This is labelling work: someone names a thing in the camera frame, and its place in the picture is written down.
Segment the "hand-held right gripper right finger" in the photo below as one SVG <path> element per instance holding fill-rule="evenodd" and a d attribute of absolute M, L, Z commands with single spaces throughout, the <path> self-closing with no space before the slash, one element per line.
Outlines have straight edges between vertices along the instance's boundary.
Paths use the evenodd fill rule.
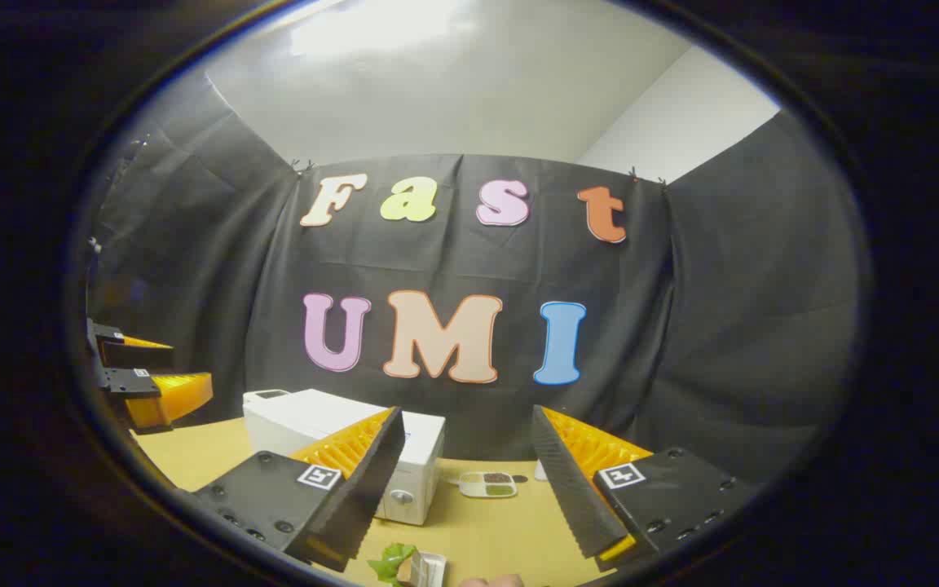
<path fill-rule="evenodd" d="M 707 535 L 756 495 L 689 450 L 649 451 L 547 406 L 534 406 L 531 438 L 571 535 L 603 572 Z"/>

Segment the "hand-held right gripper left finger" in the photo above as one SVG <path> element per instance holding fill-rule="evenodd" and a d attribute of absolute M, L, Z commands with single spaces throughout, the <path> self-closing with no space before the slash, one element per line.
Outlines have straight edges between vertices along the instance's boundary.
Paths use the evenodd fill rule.
<path fill-rule="evenodd" d="M 192 494 L 233 532 L 342 572 L 357 557 L 405 446 L 398 406 L 289 456 L 257 451 Z"/>

